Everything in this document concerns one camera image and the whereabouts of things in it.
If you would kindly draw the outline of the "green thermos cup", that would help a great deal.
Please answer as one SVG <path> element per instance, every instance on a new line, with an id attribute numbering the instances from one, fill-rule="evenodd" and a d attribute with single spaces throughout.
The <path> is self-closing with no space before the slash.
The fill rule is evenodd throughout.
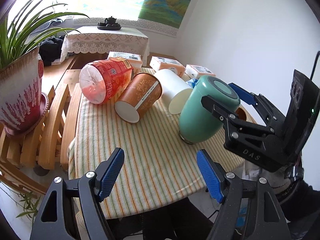
<path id="1" fill-rule="evenodd" d="M 211 96 L 228 110 L 235 111 L 240 106 L 240 98 L 227 83 L 210 75 L 201 76 L 179 118 L 180 137 L 189 144 L 206 141 L 222 127 L 222 121 L 203 107 L 201 99 Z"/>

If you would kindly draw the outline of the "orange metal cup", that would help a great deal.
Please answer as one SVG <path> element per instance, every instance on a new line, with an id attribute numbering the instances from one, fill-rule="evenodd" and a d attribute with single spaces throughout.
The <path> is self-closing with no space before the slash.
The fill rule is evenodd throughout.
<path id="1" fill-rule="evenodd" d="M 242 107 L 239 107 L 239 108 L 235 111 L 235 113 L 238 115 L 238 118 L 239 118 L 240 120 L 244 120 L 244 121 L 247 120 L 247 114 L 246 114 L 245 110 L 244 110 Z"/>

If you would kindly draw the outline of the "white paper cup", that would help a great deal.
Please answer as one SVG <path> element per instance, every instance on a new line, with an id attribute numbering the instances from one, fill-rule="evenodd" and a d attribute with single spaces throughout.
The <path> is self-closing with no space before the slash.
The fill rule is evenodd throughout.
<path id="1" fill-rule="evenodd" d="M 164 106 L 170 114 L 180 114 L 193 89 L 169 69 L 161 69 L 154 76 L 161 84 Z"/>

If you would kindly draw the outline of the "brown patterned paper cup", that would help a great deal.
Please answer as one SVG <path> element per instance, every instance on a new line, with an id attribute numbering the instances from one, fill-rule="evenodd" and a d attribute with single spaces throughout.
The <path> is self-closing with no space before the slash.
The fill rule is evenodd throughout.
<path id="1" fill-rule="evenodd" d="M 154 75 L 138 73 L 116 100 L 114 109 L 121 119 L 135 124 L 161 95 L 160 81 Z"/>

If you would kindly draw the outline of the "red instant noodle cup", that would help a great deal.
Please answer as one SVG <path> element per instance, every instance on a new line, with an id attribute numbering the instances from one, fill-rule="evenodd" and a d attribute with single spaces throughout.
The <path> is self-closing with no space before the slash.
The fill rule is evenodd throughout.
<path id="1" fill-rule="evenodd" d="M 112 57 L 86 64 L 79 75 L 79 85 L 84 97 L 91 103 L 106 103 L 124 91 L 131 81 L 133 68 L 123 57 Z"/>

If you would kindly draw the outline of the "orange white box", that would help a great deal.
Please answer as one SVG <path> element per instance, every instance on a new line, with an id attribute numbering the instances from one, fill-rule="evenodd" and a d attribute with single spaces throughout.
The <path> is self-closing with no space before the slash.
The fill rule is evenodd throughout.
<path id="1" fill-rule="evenodd" d="M 140 55 L 138 54 L 132 54 L 132 53 L 124 53 L 124 52 L 118 52 L 118 51 L 111 51 L 108 54 L 108 59 L 109 58 L 114 58 L 114 57 L 122 57 L 124 59 L 127 59 L 129 63 L 131 64 L 133 68 L 133 74 L 137 74 L 140 72 L 143 61 Z"/>
<path id="2" fill-rule="evenodd" d="M 215 76 L 208 68 L 203 66 L 197 66 L 193 64 L 187 64 L 185 67 L 185 73 L 195 79 L 199 79 L 203 75 Z"/>
<path id="3" fill-rule="evenodd" d="M 169 69 L 179 77 L 182 77 L 185 73 L 185 66 L 179 61 L 159 56 L 153 56 L 151 58 L 150 67 L 156 72 L 162 69 Z"/>

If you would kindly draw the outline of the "wooden slatted bench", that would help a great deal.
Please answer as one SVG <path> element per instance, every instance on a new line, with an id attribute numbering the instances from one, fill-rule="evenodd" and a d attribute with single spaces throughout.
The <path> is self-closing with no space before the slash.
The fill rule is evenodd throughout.
<path id="1" fill-rule="evenodd" d="M 1 182 L 22 193 L 45 194 L 47 187 L 24 174 L 21 168 L 67 171 L 68 147 L 75 137 L 81 99 L 80 56 L 44 69 L 43 84 L 49 106 L 37 126 L 26 135 L 9 137 L 1 128 Z"/>

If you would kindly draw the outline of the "striped table cloth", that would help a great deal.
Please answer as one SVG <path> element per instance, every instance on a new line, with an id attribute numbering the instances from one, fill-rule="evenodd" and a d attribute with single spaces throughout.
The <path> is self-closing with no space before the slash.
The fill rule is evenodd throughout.
<path id="1" fill-rule="evenodd" d="M 205 149 L 226 171 L 244 163 L 223 147 L 224 131 L 207 141 L 186 144 L 178 134 L 178 116 L 156 101 L 136 124 L 117 116 L 116 99 L 94 105 L 80 99 L 75 139 L 70 144 L 70 179 L 93 171 L 122 148 L 124 165 L 116 183 L 101 204 L 107 219 L 153 210 L 183 199 L 205 187 L 196 162 L 196 152 Z"/>

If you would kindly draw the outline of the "middle orange white box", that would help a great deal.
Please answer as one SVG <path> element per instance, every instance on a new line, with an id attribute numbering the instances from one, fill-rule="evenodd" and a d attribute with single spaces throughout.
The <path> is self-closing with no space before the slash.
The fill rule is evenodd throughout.
<path id="1" fill-rule="evenodd" d="M 151 58 L 150 67 L 156 72 L 162 69 L 169 69 L 179 77 L 182 77 L 185 73 L 185 66 L 179 61 L 159 56 L 153 56 Z"/>

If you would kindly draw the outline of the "potted spider plant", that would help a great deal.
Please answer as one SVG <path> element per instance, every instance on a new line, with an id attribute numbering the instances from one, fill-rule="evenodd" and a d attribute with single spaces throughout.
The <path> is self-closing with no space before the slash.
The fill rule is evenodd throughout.
<path id="1" fill-rule="evenodd" d="M 52 27 L 30 38 L 41 25 L 61 16 L 78 16 L 78 12 L 50 11 L 41 7 L 44 0 L 29 0 L 11 22 L 9 13 L 1 16 L 1 124 L 7 135 L 29 133 L 45 115 L 48 98 L 41 90 L 43 61 L 40 44 L 70 28 Z"/>

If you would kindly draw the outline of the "left orange white box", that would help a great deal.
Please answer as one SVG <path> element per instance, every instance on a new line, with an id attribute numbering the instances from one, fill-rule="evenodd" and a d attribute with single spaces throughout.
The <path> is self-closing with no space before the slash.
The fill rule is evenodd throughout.
<path id="1" fill-rule="evenodd" d="M 140 72 L 143 61 L 140 55 L 138 54 L 132 54 L 132 53 L 124 53 L 124 52 L 118 52 L 118 51 L 111 51 L 108 54 L 108 59 L 109 58 L 114 58 L 114 57 L 122 57 L 124 59 L 127 59 L 129 63 L 131 64 L 133 68 L 133 74 L 137 74 Z"/>

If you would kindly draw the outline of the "black tea set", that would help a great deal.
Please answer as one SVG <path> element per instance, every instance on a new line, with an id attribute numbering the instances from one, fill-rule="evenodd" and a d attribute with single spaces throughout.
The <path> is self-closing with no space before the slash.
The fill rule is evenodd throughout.
<path id="1" fill-rule="evenodd" d="M 121 25 L 114 17 L 105 18 L 104 22 L 99 22 L 97 28 L 100 30 L 120 30 Z"/>

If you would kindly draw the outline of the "black bag on floor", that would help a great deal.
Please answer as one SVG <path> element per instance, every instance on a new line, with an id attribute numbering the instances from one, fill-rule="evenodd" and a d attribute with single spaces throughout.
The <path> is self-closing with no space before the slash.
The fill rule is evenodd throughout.
<path id="1" fill-rule="evenodd" d="M 45 67 L 50 66 L 52 62 L 60 58 L 64 38 L 65 35 L 50 37 L 40 43 L 39 55 Z"/>

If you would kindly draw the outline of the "lace covered low table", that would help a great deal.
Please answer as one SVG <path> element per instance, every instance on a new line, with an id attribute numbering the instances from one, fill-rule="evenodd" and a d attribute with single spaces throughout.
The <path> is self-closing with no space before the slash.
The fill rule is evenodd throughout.
<path id="1" fill-rule="evenodd" d="M 150 52 L 149 38 L 135 28 L 100 30 L 97 26 L 82 26 L 65 36 L 60 61 L 63 62 L 69 53 L 106 54 L 111 51 L 140 55 L 143 66 L 146 66 Z"/>

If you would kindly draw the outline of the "blue cloth on sill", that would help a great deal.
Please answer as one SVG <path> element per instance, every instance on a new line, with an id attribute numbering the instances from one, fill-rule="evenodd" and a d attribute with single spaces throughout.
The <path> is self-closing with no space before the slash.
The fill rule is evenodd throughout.
<path id="1" fill-rule="evenodd" d="M 63 20 L 61 18 L 55 18 L 53 20 L 50 20 L 39 27 L 37 27 L 35 30 L 32 31 L 32 34 L 40 33 L 44 30 L 47 30 L 51 27 L 57 27 L 58 25 L 62 24 Z"/>

